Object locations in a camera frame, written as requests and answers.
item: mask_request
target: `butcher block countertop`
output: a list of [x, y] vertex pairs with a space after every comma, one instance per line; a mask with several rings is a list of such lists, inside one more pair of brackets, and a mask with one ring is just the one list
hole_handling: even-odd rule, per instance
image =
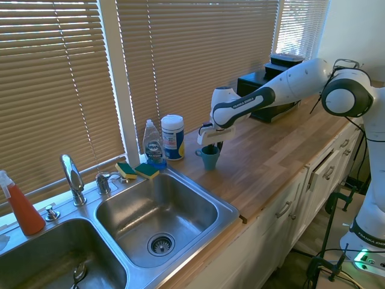
[[321, 103], [309, 114], [318, 97], [302, 101], [300, 107], [273, 123], [247, 119], [236, 125], [235, 138], [225, 141], [217, 168], [207, 172], [195, 155], [201, 148], [198, 130], [185, 135], [185, 158], [169, 161], [211, 193], [232, 204], [240, 219], [225, 229], [186, 263], [161, 288], [185, 288], [225, 248], [256, 220], [297, 173], [348, 123], [329, 115]]

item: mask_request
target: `sink drain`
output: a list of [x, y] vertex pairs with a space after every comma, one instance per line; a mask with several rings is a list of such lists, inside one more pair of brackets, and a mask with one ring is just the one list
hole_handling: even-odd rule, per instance
[[149, 252], [154, 256], [165, 256], [170, 253], [175, 246], [173, 236], [168, 233], [154, 235], [147, 245]]

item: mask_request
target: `spray bottle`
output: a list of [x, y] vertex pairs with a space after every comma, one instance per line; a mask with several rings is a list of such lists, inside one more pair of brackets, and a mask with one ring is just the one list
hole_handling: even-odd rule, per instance
[[33, 235], [44, 228], [44, 219], [4, 170], [0, 170], [0, 186], [24, 235]]

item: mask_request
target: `cabinet handle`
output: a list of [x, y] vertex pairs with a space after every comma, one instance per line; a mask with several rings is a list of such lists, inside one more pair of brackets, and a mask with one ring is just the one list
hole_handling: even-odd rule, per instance
[[344, 155], [349, 155], [351, 153], [350, 149], [345, 149], [345, 152], [343, 152]]
[[290, 209], [292, 202], [287, 201], [284, 205], [286, 207], [281, 213], [276, 213], [277, 219], [281, 218]]
[[334, 172], [334, 166], [330, 166], [328, 170], [324, 173], [324, 178], [326, 180], [330, 179], [330, 175]]
[[[363, 124], [360, 123], [360, 124], [359, 124], [359, 127], [362, 128], [362, 127], [363, 127]], [[359, 129], [359, 128], [355, 128], [355, 131], [360, 131], [360, 129]]]
[[348, 143], [349, 143], [349, 141], [350, 141], [350, 139], [347, 138], [347, 139], [342, 143], [342, 145], [340, 145], [340, 148], [344, 148], [345, 146], [347, 146]]

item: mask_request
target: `yellow sponge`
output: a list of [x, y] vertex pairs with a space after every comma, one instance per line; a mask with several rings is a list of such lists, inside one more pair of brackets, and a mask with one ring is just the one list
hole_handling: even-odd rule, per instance
[[136, 179], [137, 173], [126, 163], [116, 163], [115, 168], [124, 177], [124, 179]]
[[154, 168], [153, 166], [150, 166], [149, 164], [140, 164], [135, 168], [135, 171], [137, 174], [147, 178], [147, 179], [153, 179], [159, 174], [159, 170]]

